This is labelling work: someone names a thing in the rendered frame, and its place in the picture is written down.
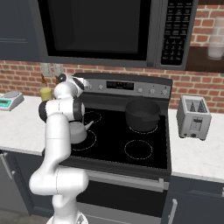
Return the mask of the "grey kettle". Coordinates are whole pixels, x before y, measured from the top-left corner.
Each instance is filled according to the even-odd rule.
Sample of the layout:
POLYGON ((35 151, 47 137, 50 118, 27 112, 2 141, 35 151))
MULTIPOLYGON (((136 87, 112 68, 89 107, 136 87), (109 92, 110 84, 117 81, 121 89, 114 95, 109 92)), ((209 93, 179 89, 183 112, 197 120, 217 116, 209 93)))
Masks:
POLYGON ((91 127, 94 122, 90 122, 84 125, 82 122, 71 122, 70 123, 70 133, 71 133, 71 143, 80 144, 88 136, 87 130, 91 127))

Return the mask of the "black and steel stove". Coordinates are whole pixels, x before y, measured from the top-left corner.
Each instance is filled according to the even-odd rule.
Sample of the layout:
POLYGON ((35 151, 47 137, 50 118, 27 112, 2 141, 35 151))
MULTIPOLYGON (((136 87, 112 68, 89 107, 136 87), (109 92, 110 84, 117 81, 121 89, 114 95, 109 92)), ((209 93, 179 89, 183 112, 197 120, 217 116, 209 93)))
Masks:
POLYGON ((94 122, 82 143, 71 143, 71 155, 62 167, 114 173, 141 179, 171 176, 171 150, 168 104, 172 80, 159 77, 108 73, 77 73, 90 82, 79 96, 85 106, 84 116, 75 122, 94 122), (146 98, 156 102, 160 120, 155 129, 139 132, 126 123, 125 107, 131 100, 146 98))

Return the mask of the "yellow jar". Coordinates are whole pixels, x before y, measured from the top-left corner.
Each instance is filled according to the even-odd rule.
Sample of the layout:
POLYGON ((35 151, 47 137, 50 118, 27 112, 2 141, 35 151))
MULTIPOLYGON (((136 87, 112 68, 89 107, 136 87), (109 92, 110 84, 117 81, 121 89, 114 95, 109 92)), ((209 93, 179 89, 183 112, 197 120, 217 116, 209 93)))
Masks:
POLYGON ((53 91, 49 87, 40 89, 40 96, 43 102, 53 99, 53 91))

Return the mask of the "black microwave door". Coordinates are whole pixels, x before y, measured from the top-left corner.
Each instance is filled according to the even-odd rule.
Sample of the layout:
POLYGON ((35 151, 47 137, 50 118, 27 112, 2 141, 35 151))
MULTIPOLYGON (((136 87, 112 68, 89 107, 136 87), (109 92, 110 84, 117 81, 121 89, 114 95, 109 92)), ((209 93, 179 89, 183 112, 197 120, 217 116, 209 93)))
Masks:
POLYGON ((39 57, 153 67, 160 0, 29 0, 39 57))

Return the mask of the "dark grey pot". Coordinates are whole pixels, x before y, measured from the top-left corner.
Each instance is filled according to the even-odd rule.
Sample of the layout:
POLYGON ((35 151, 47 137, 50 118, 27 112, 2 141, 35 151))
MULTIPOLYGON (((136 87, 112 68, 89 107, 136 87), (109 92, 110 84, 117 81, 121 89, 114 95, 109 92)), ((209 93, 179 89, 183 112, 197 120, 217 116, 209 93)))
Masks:
POLYGON ((159 105, 146 98, 131 100, 125 107, 127 125, 139 132, 154 130, 160 120, 160 113, 159 105))

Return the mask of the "steel microwave oven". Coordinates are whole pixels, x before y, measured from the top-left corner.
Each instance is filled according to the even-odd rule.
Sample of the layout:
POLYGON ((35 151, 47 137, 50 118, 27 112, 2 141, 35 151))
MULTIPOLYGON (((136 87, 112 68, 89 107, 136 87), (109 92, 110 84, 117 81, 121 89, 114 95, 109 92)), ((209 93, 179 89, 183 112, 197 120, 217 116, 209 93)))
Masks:
POLYGON ((184 70, 199 0, 30 0, 39 59, 184 70))

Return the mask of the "grey kitchen scale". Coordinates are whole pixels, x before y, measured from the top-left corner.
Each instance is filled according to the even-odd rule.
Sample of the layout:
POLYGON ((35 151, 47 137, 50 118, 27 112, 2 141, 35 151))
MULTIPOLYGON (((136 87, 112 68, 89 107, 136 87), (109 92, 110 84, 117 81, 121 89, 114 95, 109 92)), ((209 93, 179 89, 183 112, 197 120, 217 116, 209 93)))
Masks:
POLYGON ((23 100, 24 96, 19 91, 10 91, 0 97, 0 110, 12 111, 23 100))

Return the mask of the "silver toaster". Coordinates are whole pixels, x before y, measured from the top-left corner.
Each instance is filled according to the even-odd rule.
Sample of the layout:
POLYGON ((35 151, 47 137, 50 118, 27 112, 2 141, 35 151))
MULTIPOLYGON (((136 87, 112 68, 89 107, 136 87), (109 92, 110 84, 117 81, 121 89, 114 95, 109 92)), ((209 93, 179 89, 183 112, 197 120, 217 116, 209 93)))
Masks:
POLYGON ((181 138, 206 140, 212 116, 203 97, 182 95, 176 117, 181 138))

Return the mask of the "dark wooden shelf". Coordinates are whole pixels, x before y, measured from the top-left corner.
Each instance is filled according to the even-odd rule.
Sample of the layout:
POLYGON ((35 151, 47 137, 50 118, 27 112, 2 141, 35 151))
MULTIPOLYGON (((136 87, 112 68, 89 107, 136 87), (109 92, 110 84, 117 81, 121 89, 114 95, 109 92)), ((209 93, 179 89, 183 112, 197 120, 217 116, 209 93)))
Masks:
POLYGON ((207 57, 207 48, 204 46, 191 46, 185 66, 186 71, 208 72, 224 74, 224 57, 213 60, 207 57))

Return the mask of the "dark blue cupboard door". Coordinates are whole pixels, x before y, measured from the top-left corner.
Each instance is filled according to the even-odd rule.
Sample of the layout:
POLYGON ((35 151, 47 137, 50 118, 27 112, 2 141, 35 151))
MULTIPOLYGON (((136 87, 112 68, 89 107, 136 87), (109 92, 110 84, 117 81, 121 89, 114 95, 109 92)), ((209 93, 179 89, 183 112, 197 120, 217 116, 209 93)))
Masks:
POLYGON ((21 171, 15 165, 10 153, 7 153, 6 160, 15 174, 14 179, 10 179, 0 159, 0 209, 47 217, 49 211, 34 205, 31 191, 28 189, 21 171))
POLYGON ((224 199, 168 192, 161 224, 168 224, 172 199, 178 206, 172 224, 224 224, 224 199))

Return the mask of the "oven door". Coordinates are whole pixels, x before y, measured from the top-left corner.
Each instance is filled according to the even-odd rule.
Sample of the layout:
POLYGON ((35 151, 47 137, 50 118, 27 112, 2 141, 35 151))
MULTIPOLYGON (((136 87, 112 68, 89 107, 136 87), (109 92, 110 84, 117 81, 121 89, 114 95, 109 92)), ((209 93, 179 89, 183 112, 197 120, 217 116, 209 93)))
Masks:
POLYGON ((89 180, 85 192, 77 197, 79 209, 89 224, 160 224, 169 179, 162 177, 167 190, 155 192, 89 180))

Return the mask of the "dark blue drawer front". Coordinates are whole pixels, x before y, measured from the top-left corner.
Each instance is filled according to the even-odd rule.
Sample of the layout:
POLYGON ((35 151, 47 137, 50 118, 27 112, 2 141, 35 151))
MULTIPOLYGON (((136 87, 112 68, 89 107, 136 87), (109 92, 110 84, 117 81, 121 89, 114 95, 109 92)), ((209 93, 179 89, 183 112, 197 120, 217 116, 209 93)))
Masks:
POLYGON ((171 176, 169 191, 224 199, 224 184, 194 178, 171 176))

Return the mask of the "dark blue wall cupboard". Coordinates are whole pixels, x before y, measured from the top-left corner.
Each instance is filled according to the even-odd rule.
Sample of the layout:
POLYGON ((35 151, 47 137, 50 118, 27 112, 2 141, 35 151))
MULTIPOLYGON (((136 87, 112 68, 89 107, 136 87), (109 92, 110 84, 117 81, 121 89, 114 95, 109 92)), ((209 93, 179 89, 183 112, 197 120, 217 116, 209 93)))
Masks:
POLYGON ((29 0, 0 0, 0 60, 39 61, 29 0))

